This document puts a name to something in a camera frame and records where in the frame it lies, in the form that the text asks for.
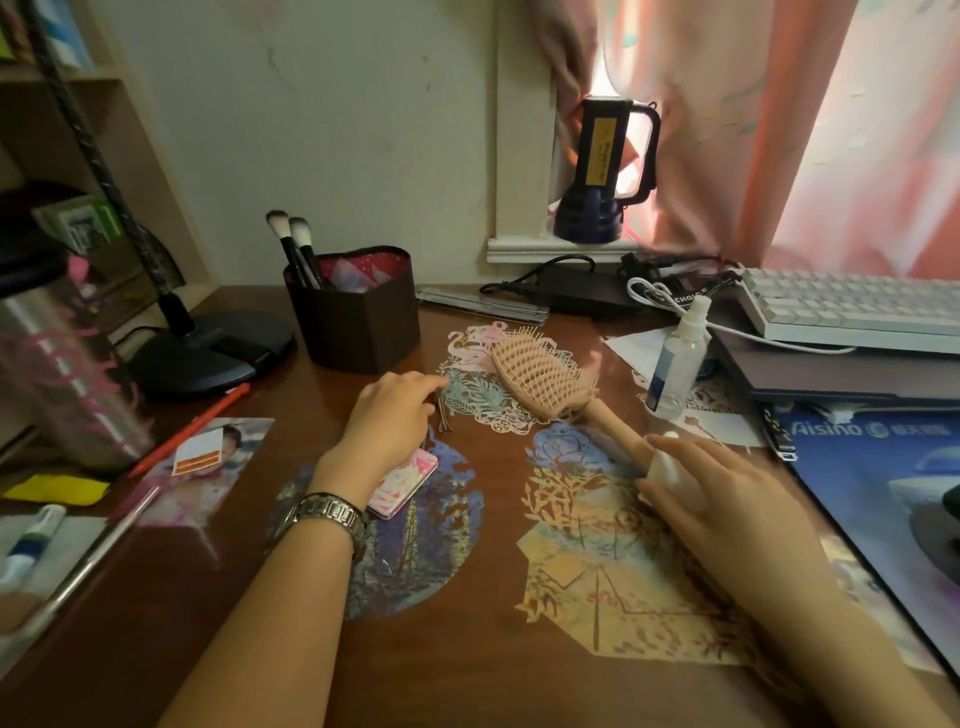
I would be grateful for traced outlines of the brown heart-shaped holder box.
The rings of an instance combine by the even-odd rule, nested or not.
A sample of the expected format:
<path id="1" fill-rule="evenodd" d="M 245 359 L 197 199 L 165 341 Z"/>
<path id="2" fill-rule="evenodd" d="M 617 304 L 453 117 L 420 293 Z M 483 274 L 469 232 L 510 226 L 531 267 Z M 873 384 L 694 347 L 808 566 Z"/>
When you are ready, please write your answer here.
<path id="1" fill-rule="evenodd" d="M 294 316 L 307 353 L 319 366 L 343 373 L 380 375 L 402 362 L 421 342 L 412 259 L 405 249 L 375 246 L 316 256 L 319 272 L 335 283 L 349 266 L 363 291 L 314 289 L 283 270 Z"/>

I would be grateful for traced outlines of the black computer mouse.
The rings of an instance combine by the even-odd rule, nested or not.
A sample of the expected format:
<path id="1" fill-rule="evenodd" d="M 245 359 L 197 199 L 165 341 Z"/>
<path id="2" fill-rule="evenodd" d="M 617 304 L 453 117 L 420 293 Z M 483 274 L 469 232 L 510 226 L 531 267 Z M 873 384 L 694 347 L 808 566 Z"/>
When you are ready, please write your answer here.
<path id="1" fill-rule="evenodd" d="M 925 503 L 912 509 L 908 524 L 928 560 L 960 588 L 960 519 L 941 503 Z"/>

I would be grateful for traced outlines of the person's left forearm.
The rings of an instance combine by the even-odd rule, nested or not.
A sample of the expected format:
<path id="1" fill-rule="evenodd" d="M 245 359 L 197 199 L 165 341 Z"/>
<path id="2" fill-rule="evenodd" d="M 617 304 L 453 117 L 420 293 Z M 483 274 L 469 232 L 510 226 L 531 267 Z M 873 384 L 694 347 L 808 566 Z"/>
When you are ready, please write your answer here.
<path id="1" fill-rule="evenodd" d="M 157 728 L 323 728 L 354 557 L 349 514 L 289 527 Z"/>

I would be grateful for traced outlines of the black makeup brush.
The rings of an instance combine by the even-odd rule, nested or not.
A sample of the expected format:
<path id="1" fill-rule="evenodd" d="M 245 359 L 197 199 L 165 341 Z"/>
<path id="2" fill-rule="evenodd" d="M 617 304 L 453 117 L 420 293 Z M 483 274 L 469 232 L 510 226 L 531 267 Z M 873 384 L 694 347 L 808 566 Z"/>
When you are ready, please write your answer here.
<path id="1" fill-rule="evenodd" d="M 283 210 L 273 209 L 266 214 L 266 221 L 280 242 L 293 280 L 303 288 L 312 288 L 310 274 L 292 235 L 289 215 Z"/>
<path id="2" fill-rule="evenodd" d="M 312 285 L 318 290 L 334 290 L 334 286 L 319 267 L 317 255 L 312 246 L 313 238 L 308 222 L 305 218 L 299 216 L 289 218 L 289 222 L 294 244 L 311 276 Z"/>

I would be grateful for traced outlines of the flamingo paper cutout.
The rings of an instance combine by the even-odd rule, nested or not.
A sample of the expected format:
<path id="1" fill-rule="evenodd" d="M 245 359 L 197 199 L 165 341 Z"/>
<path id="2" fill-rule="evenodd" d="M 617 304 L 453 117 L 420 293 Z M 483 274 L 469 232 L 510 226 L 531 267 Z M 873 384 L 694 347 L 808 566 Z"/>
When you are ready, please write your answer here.
<path id="1" fill-rule="evenodd" d="M 515 331 L 533 334 L 543 346 L 564 364 L 574 364 L 570 351 L 560 349 L 556 342 L 529 325 L 511 329 L 505 321 L 470 325 L 448 334 L 447 358 L 440 364 L 439 373 L 449 380 L 443 391 L 443 402 L 449 415 L 465 415 L 498 433 L 527 434 L 534 426 L 545 426 L 549 418 L 538 418 L 524 408 L 504 387 L 491 350 L 493 346 Z"/>

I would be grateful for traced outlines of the white keyboard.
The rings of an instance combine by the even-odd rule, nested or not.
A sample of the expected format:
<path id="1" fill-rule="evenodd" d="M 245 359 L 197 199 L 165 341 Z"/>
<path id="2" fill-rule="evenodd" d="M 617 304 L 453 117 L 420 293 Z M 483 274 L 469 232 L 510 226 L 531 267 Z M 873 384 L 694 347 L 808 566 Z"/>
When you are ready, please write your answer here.
<path id="1" fill-rule="evenodd" d="M 960 356 L 960 281 L 744 269 L 736 295 L 764 340 Z"/>

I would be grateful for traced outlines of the person's right hand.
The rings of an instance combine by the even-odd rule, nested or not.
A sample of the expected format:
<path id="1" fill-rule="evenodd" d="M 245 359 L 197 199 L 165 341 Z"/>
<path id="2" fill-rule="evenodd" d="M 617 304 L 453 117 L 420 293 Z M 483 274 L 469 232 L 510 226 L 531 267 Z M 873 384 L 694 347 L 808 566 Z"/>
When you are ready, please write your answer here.
<path id="1" fill-rule="evenodd" d="M 814 540 L 820 542 L 798 499 L 725 445 L 665 434 L 649 435 L 647 441 L 678 460 L 702 488 L 707 506 L 702 516 L 696 514 L 701 534 L 674 533 L 736 603 L 717 578 L 725 563 L 744 557 L 773 559 L 782 551 L 810 552 Z"/>

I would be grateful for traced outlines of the blue mouse pad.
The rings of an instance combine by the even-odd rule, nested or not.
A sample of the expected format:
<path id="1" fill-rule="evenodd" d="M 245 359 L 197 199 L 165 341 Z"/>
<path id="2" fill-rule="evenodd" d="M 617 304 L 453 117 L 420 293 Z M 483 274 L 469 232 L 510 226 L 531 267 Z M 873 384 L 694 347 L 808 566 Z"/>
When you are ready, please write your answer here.
<path id="1" fill-rule="evenodd" d="M 942 504 L 960 520 L 960 409 L 862 410 L 839 422 L 810 408 L 772 409 L 797 449 L 787 465 L 960 681 L 960 588 L 908 523 L 920 504 Z"/>

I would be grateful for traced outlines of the printed photo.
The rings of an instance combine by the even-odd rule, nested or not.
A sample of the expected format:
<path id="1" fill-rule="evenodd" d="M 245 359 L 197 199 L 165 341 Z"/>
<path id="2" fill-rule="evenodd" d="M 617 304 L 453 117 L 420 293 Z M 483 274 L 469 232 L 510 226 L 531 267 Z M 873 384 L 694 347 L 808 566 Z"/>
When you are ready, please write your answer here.
<path id="1" fill-rule="evenodd" d="M 198 438 L 204 444 L 213 444 L 212 434 L 218 434 L 222 447 L 217 465 L 176 473 L 178 456 L 171 453 L 136 482 L 111 517 L 123 518 L 153 488 L 158 488 L 138 519 L 139 527 L 204 528 L 233 490 L 274 422 L 273 418 L 213 418 L 198 432 Z"/>

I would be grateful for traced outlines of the green white box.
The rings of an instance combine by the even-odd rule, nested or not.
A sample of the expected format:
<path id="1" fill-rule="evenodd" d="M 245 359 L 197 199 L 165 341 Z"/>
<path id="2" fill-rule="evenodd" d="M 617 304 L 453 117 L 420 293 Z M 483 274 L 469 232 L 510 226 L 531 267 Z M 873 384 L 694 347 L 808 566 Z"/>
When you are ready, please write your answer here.
<path id="1" fill-rule="evenodd" d="M 30 214 L 42 231 L 81 257 L 125 237 L 113 207 L 92 195 L 37 206 Z"/>

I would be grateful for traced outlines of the small orange white card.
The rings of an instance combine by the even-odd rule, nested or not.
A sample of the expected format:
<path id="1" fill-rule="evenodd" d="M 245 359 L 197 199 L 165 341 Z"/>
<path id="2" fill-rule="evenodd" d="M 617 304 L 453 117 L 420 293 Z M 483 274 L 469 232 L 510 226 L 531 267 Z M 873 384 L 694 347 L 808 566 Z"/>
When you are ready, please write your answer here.
<path id="1" fill-rule="evenodd" d="M 221 465 L 223 448 L 222 427 L 192 436 L 175 450 L 171 476 L 180 478 Z"/>

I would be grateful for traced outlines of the dark grey laptop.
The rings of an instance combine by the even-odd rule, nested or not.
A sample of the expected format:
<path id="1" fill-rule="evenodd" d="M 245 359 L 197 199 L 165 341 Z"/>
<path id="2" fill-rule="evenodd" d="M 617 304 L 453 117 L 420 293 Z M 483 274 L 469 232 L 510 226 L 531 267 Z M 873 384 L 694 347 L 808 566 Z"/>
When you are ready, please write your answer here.
<path id="1" fill-rule="evenodd" d="M 858 347 L 816 354 L 712 333 L 734 388 L 763 403 L 960 407 L 960 354 Z"/>

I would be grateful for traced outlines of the small pink case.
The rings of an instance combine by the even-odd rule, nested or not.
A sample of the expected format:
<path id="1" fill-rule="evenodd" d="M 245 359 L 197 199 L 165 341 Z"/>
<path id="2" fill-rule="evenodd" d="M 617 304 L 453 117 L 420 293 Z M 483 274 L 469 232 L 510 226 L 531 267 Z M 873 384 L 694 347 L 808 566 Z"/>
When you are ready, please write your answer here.
<path id="1" fill-rule="evenodd" d="M 438 464 L 437 456 L 418 448 L 408 460 L 382 478 L 370 496 L 366 510 L 378 519 L 391 519 L 432 476 Z"/>

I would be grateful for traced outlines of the yellow sticky note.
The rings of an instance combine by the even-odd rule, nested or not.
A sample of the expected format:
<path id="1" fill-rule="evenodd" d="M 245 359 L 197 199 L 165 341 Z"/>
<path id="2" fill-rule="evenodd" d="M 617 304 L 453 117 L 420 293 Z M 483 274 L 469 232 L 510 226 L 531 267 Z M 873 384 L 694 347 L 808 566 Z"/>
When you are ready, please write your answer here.
<path id="1" fill-rule="evenodd" d="M 0 499 L 31 504 L 89 507 L 98 504 L 109 482 L 68 474 L 34 474 L 0 494 Z"/>

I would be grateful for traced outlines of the black power adapter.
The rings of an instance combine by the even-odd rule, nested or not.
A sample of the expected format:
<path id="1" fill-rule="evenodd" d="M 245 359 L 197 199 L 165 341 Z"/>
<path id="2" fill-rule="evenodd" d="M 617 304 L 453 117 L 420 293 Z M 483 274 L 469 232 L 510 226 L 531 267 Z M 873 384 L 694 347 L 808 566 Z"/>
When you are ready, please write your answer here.
<path id="1" fill-rule="evenodd" d="M 627 293 L 622 275 L 598 270 L 592 257 L 580 253 L 556 256 L 512 280 L 486 283 L 479 293 L 510 294 L 552 312 L 596 320 L 646 313 Z"/>

